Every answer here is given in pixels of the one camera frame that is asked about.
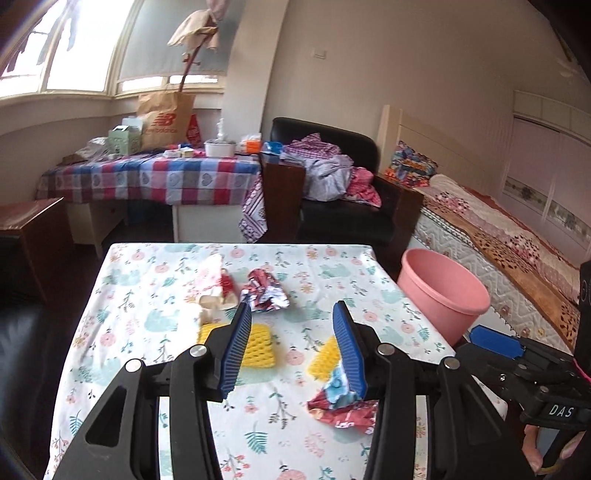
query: light switch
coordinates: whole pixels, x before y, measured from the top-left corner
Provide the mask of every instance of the light switch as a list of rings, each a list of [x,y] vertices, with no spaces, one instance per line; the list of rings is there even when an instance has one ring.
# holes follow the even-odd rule
[[[321,50],[319,48],[313,48],[312,49],[312,56],[315,59],[324,60],[326,58],[326,50]]]

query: mattress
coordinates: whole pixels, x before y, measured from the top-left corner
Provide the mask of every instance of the mattress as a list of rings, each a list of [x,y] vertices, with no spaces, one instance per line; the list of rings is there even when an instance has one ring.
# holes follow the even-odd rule
[[[477,276],[491,295],[492,307],[518,335],[571,353],[554,326],[463,231],[423,207],[413,236],[427,248],[447,255]]]

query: wooden nightstand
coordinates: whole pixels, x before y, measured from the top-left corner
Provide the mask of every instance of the wooden nightstand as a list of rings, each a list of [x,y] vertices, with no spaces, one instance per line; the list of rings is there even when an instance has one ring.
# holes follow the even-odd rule
[[[44,300],[74,248],[63,199],[0,205],[0,235],[19,237]]]
[[[296,243],[306,169],[261,153],[267,232],[259,243]]]

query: floral tablecloth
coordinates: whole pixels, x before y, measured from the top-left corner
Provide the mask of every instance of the floral tablecloth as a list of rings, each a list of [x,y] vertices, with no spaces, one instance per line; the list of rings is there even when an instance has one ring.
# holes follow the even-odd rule
[[[344,300],[353,318],[411,357],[439,362],[453,350],[361,245],[115,244],[66,358],[54,413],[49,480],[85,417],[122,365],[172,360],[196,343],[197,266],[221,253],[238,285],[248,272],[272,272],[288,293],[288,309],[253,314],[271,327],[277,365],[242,368],[235,390],[209,404],[225,479],[350,480],[362,478],[371,436],[335,429],[306,410],[322,386],[306,373],[332,335],[331,311]],[[221,312],[217,319],[228,321]],[[168,403],[160,407],[160,468],[172,478]],[[417,401],[415,478],[425,478],[426,411]]]

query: checkered tablecloth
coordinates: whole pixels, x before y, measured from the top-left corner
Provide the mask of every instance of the checkered tablecloth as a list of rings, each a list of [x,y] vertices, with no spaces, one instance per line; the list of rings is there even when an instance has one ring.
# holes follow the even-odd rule
[[[37,198],[67,202],[154,200],[168,205],[243,205],[261,168],[258,157],[164,158],[133,155],[46,171]]]

